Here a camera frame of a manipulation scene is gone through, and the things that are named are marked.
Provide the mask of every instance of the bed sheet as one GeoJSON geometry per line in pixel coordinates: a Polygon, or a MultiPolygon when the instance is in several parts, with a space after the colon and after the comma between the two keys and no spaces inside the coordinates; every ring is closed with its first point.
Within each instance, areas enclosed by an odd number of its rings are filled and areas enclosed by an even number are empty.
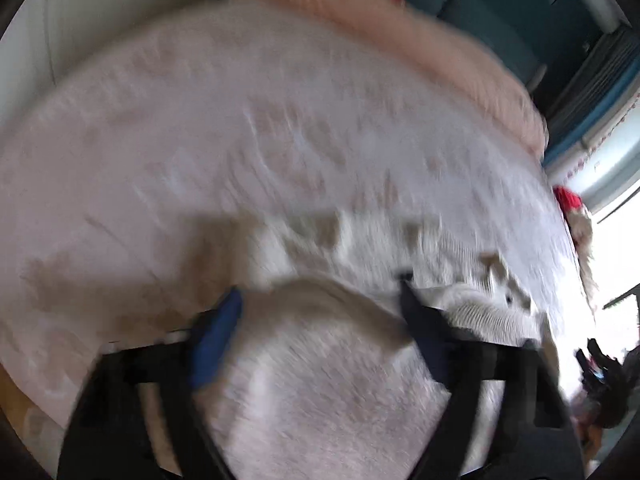
{"type": "Polygon", "coordinates": [[[180,328],[229,285],[233,217],[439,216],[548,313],[561,386],[591,315],[540,166],[463,97],[257,2],[165,19],[40,103],[0,160],[0,360],[64,426],[105,342],[180,328]]]}

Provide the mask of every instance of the beige fabric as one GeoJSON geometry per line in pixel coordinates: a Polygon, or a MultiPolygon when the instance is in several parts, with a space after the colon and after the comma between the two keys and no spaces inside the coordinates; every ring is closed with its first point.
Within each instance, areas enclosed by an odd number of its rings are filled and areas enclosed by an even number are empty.
{"type": "Polygon", "coordinates": [[[470,36],[397,0],[269,0],[327,20],[470,98],[537,159],[546,124],[527,89],[470,36]]]}
{"type": "Polygon", "coordinates": [[[578,385],[591,316],[540,165],[462,95],[279,8],[191,10],[94,60],[16,131],[0,210],[0,360],[63,426],[101,344],[216,301],[248,210],[438,216],[502,255],[578,385]]]}

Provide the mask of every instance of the white bed sheet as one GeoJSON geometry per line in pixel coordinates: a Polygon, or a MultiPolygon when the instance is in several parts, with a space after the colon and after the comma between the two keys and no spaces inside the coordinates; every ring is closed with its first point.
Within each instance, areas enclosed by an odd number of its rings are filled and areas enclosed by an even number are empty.
{"type": "Polygon", "coordinates": [[[591,314],[540,166],[449,89],[321,23],[208,5],[92,60],[0,160],[0,359],[65,425],[101,344],[229,284],[229,220],[388,210],[497,250],[548,312],[561,386],[591,314]]]}

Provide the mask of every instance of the mattress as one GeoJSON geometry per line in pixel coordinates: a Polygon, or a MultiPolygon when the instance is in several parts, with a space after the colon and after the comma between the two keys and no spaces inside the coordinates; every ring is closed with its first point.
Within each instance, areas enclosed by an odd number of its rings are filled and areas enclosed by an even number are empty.
{"type": "Polygon", "coordinates": [[[0,360],[62,426],[101,345],[214,304],[244,212],[438,217],[502,255],[578,386],[591,314],[540,165],[450,87],[277,7],[207,4],[92,59],[8,142],[0,210],[0,360]]]}

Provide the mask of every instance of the bed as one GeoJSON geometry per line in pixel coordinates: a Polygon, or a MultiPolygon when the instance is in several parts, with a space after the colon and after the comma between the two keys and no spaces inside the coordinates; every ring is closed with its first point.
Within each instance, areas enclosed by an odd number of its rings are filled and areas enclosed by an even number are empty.
{"type": "MultiPolygon", "coordinates": [[[[593,319],[540,167],[542,120],[489,53],[437,22],[394,19],[405,12],[205,4],[94,57],[30,112],[0,159],[0,359],[56,423],[101,345],[152,342],[215,302],[233,280],[232,219],[251,212],[438,218],[500,253],[547,313],[561,388],[575,391],[593,319]],[[410,38],[389,42],[385,23],[410,38]],[[434,49],[443,62],[428,65],[421,34],[452,46],[434,49]]],[[[232,443],[220,444],[234,456],[232,443]]]]}

